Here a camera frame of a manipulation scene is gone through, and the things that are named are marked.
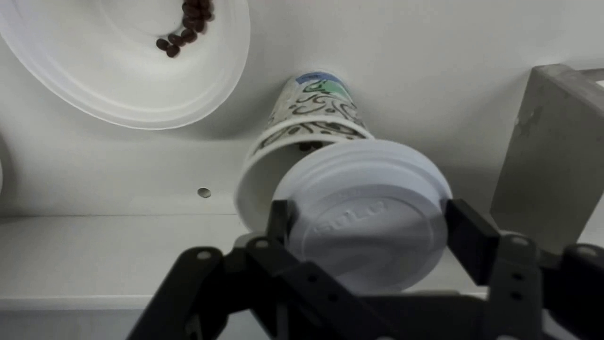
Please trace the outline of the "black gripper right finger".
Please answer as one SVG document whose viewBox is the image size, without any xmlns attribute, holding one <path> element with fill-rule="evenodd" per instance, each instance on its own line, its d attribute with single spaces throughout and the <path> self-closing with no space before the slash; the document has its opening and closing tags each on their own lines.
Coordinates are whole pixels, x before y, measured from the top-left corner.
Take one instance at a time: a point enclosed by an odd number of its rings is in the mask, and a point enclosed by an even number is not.
<svg viewBox="0 0 604 340">
<path fill-rule="evenodd" d="M 477 285 L 490 289 L 482 340 L 550 340 L 548 312 L 580 340 L 604 340 L 604 250 L 569 244 L 561 253 L 505 234 L 465 200 L 446 204 L 448 246 Z"/>
</svg>

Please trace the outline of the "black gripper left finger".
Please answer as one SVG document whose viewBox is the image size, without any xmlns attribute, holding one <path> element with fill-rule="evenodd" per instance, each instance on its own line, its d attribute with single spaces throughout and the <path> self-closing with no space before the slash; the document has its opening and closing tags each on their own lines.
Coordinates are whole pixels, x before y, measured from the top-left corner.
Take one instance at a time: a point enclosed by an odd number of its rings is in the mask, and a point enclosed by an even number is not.
<svg viewBox="0 0 604 340">
<path fill-rule="evenodd" d="M 275 200 L 269 231 L 231 253 L 184 251 L 127 340 L 218 340 L 239 312 L 252 312 L 273 340 L 401 340 L 359 295 L 286 248 L 293 214 Z"/>
</svg>

